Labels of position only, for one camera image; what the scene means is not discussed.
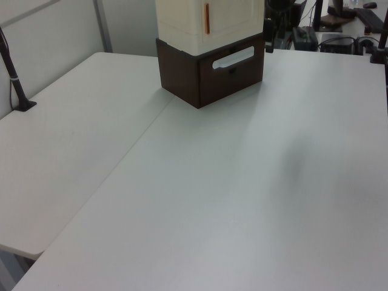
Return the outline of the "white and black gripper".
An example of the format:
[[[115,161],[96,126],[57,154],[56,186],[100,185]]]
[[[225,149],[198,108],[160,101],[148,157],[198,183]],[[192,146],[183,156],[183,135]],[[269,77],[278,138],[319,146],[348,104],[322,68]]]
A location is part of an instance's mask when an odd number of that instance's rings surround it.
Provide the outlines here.
[[[285,27],[287,24],[286,12],[273,12],[272,20],[268,18],[264,20],[264,41],[266,44],[265,49],[267,53],[273,53],[273,24],[274,29],[277,29],[275,38],[284,39]]]

